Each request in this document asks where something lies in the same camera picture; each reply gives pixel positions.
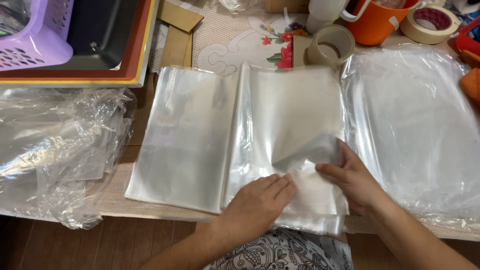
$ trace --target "black and white patterned clothing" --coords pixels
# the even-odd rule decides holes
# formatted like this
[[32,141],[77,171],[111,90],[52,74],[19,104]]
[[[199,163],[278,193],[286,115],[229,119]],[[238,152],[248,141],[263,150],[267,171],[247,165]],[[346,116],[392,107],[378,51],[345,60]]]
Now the black and white patterned clothing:
[[294,230],[268,231],[204,270],[353,270],[350,247],[336,239]]

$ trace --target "red flower print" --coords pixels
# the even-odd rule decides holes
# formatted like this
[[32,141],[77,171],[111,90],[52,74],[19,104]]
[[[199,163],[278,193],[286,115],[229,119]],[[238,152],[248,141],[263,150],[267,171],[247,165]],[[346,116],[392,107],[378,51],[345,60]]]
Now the red flower print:
[[276,64],[277,68],[291,68],[292,67],[292,44],[289,43],[286,48],[280,49],[282,60]]
[[293,33],[292,32],[285,32],[280,35],[280,38],[283,39],[285,42],[291,42],[293,38]]
[[261,37],[260,39],[263,40],[263,42],[262,42],[263,45],[272,44],[272,43],[270,42],[270,39],[269,39],[267,36]]

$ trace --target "orange cup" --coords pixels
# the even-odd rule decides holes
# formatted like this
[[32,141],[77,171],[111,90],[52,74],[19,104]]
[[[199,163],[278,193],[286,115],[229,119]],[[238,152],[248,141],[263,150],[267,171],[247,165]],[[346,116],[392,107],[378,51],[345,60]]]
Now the orange cup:
[[356,21],[347,24],[355,41],[364,45],[377,45],[398,28],[400,22],[413,8],[425,6],[419,0],[407,0],[403,9],[389,9],[375,4],[371,0],[359,0],[353,15],[358,14],[365,1],[370,1],[363,15]]

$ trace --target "hand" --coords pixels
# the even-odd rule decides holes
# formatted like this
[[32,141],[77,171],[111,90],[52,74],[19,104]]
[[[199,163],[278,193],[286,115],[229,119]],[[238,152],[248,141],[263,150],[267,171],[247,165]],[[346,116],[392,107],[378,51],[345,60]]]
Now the hand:
[[346,143],[342,142],[342,144],[344,158],[342,168],[333,164],[319,163],[315,169],[331,176],[334,184],[338,185],[348,197],[350,207],[361,215],[365,215],[366,210],[371,207],[391,201],[357,154]]
[[234,247],[251,242],[272,227],[296,190],[291,173],[259,178],[245,185],[212,224]]

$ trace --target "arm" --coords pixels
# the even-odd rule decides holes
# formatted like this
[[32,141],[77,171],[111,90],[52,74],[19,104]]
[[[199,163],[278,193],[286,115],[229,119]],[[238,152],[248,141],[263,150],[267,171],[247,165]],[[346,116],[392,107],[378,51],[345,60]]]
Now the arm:
[[350,207],[372,225],[402,265],[419,270],[478,270],[395,203],[345,143],[342,152],[342,168],[317,164],[317,171],[332,177]]
[[249,183],[220,216],[150,259],[142,269],[202,269],[268,231],[296,190],[291,174],[273,174]]

